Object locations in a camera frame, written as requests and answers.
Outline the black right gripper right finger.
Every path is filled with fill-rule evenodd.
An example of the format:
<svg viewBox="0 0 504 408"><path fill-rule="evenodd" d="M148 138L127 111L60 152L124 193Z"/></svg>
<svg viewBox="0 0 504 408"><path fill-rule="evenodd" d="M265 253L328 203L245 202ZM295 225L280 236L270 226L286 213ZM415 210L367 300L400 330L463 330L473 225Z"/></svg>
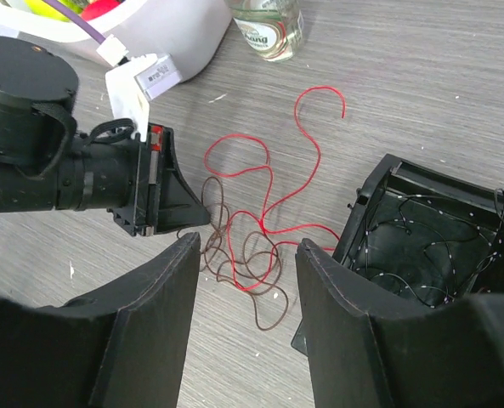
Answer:
<svg viewBox="0 0 504 408"><path fill-rule="evenodd" d="M429 309L307 239L296 266L316 406L504 407L504 294Z"/></svg>

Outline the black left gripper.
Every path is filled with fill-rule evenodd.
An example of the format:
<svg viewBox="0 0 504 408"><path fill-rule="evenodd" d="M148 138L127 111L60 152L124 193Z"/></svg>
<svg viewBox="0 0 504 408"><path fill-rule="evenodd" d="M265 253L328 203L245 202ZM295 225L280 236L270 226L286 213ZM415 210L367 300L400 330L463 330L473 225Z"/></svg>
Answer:
<svg viewBox="0 0 504 408"><path fill-rule="evenodd" d="M146 141L131 122L82 133L57 171L54 209L105 209L131 236L209 224L210 212L180 171L173 130L149 124Z"/></svg>

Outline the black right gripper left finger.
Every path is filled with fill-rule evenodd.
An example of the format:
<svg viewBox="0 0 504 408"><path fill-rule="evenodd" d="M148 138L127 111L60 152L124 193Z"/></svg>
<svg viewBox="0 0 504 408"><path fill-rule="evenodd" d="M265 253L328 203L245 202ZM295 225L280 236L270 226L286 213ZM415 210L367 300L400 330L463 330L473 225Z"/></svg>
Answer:
<svg viewBox="0 0 504 408"><path fill-rule="evenodd" d="M0 297L0 407L174 407L200 268L183 235L60 307Z"/></svg>

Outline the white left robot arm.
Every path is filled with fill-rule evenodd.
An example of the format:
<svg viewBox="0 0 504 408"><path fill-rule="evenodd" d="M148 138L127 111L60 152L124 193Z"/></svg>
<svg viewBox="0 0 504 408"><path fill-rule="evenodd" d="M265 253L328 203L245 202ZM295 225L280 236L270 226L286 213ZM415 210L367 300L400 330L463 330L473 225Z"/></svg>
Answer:
<svg viewBox="0 0 504 408"><path fill-rule="evenodd" d="M149 120L139 64L109 73L113 118L83 133L74 69L36 44L0 37L0 213L105 209L142 236L210 222L180 172L172 129Z"/></svg>

